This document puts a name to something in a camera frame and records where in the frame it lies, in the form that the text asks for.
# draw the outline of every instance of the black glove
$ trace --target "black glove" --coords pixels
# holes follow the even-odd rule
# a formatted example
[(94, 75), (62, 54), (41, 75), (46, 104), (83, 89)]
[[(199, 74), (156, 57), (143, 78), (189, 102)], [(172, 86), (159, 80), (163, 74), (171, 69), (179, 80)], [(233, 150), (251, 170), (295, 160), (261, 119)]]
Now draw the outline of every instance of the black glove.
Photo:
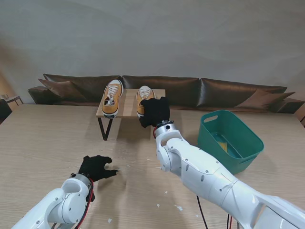
[(144, 107), (144, 116), (140, 118), (140, 123), (144, 128), (149, 125), (157, 126), (163, 120), (170, 119), (170, 106), (167, 98), (142, 100), (141, 104)]
[(93, 182), (103, 178), (110, 178), (112, 176), (115, 176), (118, 172), (117, 170), (105, 169), (105, 165), (111, 162), (112, 160), (108, 156), (85, 156), (78, 173), (83, 174), (88, 178), (91, 178)]

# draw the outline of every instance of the black cable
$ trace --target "black cable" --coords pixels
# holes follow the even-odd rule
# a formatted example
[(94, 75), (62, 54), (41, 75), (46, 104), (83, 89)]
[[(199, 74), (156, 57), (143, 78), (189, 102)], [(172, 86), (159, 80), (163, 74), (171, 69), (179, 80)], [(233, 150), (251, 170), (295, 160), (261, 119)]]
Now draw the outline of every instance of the black cable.
[(228, 214), (228, 219), (227, 219), (227, 229), (229, 229), (229, 214)]
[(200, 200), (199, 200), (198, 196), (197, 196), (197, 201), (198, 201), (198, 205), (199, 205), (199, 209), (200, 209), (200, 212), (201, 212), (202, 219), (204, 221), (205, 228), (208, 229), (208, 225), (206, 225), (205, 218), (203, 216), (203, 212), (202, 212), (202, 209), (201, 209)]

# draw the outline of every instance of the sneaker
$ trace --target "sneaker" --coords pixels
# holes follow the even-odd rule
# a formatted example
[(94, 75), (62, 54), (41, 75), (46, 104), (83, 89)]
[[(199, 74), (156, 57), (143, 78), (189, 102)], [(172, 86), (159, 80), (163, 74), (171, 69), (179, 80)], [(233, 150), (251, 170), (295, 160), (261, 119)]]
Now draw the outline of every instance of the sneaker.
[(137, 113), (138, 117), (144, 116), (144, 107), (141, 105), (142, 100), (144, 99), (152, 99), (155, 98), (155, 94), (152, 89), (150, 89), (148, 86), (142, 86), (137, 92), (137, 102), (138, 102), (138, 108)]
[(105, 88), (102, 112), (105, 118), (115, 118), (119, 111), (119, 100), (123, 94), (123, 85), (119, 80), (112, 80)]

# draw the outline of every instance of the teal bin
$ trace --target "teal bin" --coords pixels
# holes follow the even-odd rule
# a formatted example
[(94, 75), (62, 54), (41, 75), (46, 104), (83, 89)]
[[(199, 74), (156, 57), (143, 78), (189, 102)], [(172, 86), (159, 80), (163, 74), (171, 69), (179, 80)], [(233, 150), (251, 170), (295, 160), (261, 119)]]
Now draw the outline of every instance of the teal bin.
[(262, 140), (235, 114), (226, 110), (202, 116), (198, 146), (233, 174), (244, 171), (264, 149)]

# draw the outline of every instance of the white shoelace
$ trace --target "white shoelace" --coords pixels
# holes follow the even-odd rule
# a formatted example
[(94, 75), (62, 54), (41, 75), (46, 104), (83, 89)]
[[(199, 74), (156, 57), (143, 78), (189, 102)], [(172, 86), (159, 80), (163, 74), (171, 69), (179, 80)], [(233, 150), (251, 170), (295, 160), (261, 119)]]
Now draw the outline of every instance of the white shoelace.
[(108, 105), (108, 106), (114, 105), (113, 96), (118, 92), (118, 90), (119, 90), (118, 86), (109, 85), (108, 94), (107, 94), (107, 97), (109, 98), (109, 100), (107, 101), (106, 105)]
[(139, 90), (139, 93), (140, 93), (141, 98), (145, 99), (151, 94), (151, 90), (142, 88), (142, 89)]

